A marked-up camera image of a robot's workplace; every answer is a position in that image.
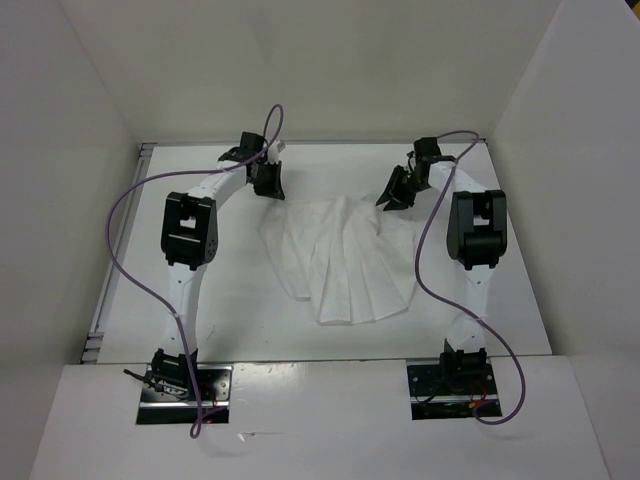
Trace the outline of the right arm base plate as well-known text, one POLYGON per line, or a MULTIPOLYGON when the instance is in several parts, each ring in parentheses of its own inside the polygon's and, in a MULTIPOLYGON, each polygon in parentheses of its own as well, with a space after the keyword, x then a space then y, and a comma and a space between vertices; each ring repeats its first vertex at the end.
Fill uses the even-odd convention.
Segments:
POLYGON ((502 416, 490 363, 481 373, 457 377, 446 375, 436 360, 408 362, 406 372, 414 421, 472 418, 476 407, 481 418, 502 416))

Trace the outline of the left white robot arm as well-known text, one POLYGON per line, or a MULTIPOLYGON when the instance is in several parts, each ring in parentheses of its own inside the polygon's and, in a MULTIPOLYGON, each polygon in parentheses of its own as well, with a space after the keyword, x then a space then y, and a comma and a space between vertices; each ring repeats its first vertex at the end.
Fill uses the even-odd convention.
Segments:
POLYGON ((169 310, 161 345, 151 361, 150 380, 176 399, 199 387, 196 320, 204 274, 219 246, 218 213, 237 191, 253 186, 257 196, 283 200, 279 150, 258 133, 244 132, 237 146, 218 159, 220 172, 165 201, 161 250, 169 271, 169 310))

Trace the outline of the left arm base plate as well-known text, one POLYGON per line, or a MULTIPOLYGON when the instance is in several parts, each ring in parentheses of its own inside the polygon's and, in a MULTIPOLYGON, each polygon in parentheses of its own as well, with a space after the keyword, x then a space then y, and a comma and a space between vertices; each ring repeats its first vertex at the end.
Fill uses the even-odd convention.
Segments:
MULTIPOLYGON (((205 425, 227 424, 233 367, 199 365, 196 373, 201 392, 205 425)), ((197 418, 195 395, 179 387, 143 382, 136 418, 137 425, 192 424, 197 418)))

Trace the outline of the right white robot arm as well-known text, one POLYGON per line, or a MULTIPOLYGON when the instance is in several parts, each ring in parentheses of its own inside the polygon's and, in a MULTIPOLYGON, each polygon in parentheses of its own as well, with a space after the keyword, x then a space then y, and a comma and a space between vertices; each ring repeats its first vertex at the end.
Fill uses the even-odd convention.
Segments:
POLYGON ((444 155, 436 137, 413 143, 405 166, 396 166, 376 204, 384 210, 411 208, 416 196, 439 192, 437 206, 449 205, 446 250, 462 275, 457 299, 432 290, 434 299, 459 311, 439 357, 439 388, 461 395, 483 378, 487 364, 486 309, 492 276, 507 249, 507 201, 500 189, 489 189, 458 167, 459 159, 444 155))

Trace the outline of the white pleated skirt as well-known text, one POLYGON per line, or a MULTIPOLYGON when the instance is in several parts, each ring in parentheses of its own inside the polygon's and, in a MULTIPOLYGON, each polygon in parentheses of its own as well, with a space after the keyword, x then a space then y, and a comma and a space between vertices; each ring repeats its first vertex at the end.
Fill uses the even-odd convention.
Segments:
POLYGON ((415 232, 410 222, 346 196, 283 203, 260 226, 285 292, 311 305, 316 322, 356 325, 409 309, 415 232))

